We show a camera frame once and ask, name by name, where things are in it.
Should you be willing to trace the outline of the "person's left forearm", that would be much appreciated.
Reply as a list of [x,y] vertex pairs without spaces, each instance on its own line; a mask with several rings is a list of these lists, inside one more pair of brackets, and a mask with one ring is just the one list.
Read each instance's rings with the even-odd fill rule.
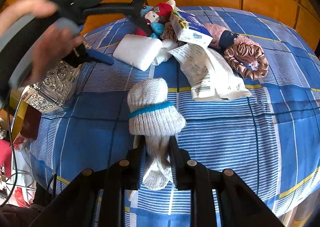
[[18,0],[1,12],[1,36],[18,19],[26,14],[45,18],[57,11],[57,5],[50,0]]

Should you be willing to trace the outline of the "person's left hand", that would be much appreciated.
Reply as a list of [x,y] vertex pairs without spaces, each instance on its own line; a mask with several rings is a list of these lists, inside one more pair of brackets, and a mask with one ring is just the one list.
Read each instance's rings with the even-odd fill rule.
[[83,41],[82,35],[72,35],[69,28],[62,29],[51,25],[35,42],[32,52],[33,68],[21,85],[26,86],[42,81],[49,70]]

